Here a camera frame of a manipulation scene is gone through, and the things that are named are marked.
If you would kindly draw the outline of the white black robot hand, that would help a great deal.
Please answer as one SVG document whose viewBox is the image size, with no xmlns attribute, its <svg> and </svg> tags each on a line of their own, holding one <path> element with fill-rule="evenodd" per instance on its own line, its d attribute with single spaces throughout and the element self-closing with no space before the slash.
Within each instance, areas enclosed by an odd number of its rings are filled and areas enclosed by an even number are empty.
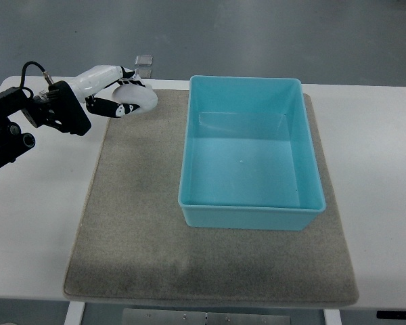
<svg viewBox="0 0 406 325">
<path fill-rule="evenodd" d="M 77 100 L 86 104 L 86 108 L 91 114 L 109 118 L 129 115 L 128 105 L 124 107 L 112 98 L 106 100 L 96 95 L 114 84 L 119 86 L 130 83 L 145 86 L 141 77 L 134 70 L 110 65 L 94 66 L 68 82 Z"/>
</svg>

